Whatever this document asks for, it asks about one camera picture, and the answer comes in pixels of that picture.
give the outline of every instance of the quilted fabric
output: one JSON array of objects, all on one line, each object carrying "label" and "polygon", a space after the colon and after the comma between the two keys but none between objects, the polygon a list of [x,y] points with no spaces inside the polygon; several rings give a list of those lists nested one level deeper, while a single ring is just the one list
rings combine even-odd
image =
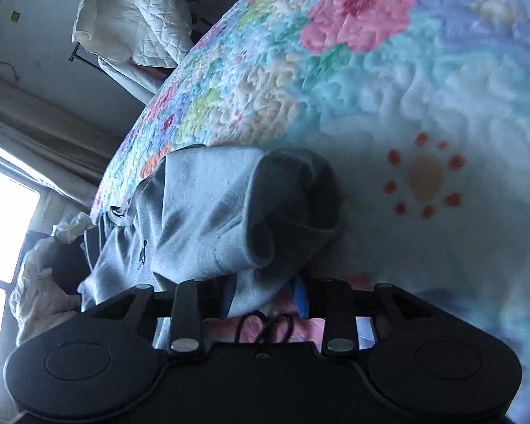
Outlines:
[{"label": "quilted fabric", "polygon": [[190,11],[184,0],[83,0],[76,41],[117,64],[174,67],[193,46]]},{"label": "quilted fabric", "polygon": [[240,0],[145,108],[93,216],[192,143],[326,157],[346,226],[311,272],[393,282],[504,339],[530,423],[530,0]]}]

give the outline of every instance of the beige curtain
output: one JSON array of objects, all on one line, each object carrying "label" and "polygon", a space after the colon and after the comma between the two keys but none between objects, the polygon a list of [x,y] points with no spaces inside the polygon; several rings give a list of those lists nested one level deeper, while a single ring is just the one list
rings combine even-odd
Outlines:
[{"label": "beige curtain", "polygon": [[0,79],[0,156],[45,186],[91,206],[118,145],[115,137]]}]

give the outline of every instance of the white comforter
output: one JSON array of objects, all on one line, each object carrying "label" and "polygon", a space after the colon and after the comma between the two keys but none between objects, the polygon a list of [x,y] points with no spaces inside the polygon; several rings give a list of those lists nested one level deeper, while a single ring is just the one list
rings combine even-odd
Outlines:
[{"label": "white comforter", "polygon": [[184,0],[82,0],[73,42],[117,64],[175,67],[193,46],[190,22]]}]

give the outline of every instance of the silver screw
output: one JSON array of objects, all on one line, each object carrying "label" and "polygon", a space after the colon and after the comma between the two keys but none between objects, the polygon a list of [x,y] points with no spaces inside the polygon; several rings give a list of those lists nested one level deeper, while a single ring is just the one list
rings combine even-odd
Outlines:
[{"label": "silver screw", "polygon": [[328,341],[326,347],[329,351],[343,353],[352,351],[355,347],[353,341],[348,340],[347,338],[334,338]]},{"label": "silver screw", "polygon": [[199,347],[198,341],[192,338],[179,338],[171,343],[171,349],[175,352],[192,352],[196,351]]}]

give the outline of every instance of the orange dot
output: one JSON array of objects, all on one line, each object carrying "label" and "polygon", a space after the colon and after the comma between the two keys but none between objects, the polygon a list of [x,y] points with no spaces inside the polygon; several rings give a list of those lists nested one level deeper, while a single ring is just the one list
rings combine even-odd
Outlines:
[{"label": "orange dot", "polygon": [[422,218],[425,218],[426,220],[432,218],[436,213],[436,208],[432,204],[428,204],[427,206],[424,206],[422,209]]},{"label": "orange dot", "polygon": [[448,162],[448,167],[450,168],[450,170],[453,171],[461,169],[464,165],[465,158],[463,155],[460,154],[453,155]]},{"label": "orange dot", "polygon": [[401,150],[390,150],[389,154],[387,155],[387,159],[389,160],[390,164],[396,167],[402,161]]},{"label": "orange dot", "polygon": [[406,213],[406,205],[404,202],[399,202],[395,205],[394,211],[397,212],[397,215],[404,215]]},{"label": "orange dot", "polygon": [[459,193],[453,193],[449,196],[446,196],[444,199],[444,204],[446,204],[448,207],[458,207],[461,205],[461,198],[462,195]]},{"label": "orange dot", "polygon": [[397,186],[397,182],[391,180],[383,187],[383,191],[385,191],[385,193],[387,194],[393,194],[398,188],[399,187]]},{"label": "orange dot", "polygon": [[428,134],[426,132],[420,132],[414,140],[414,145],[424,146],[428,142]]}]

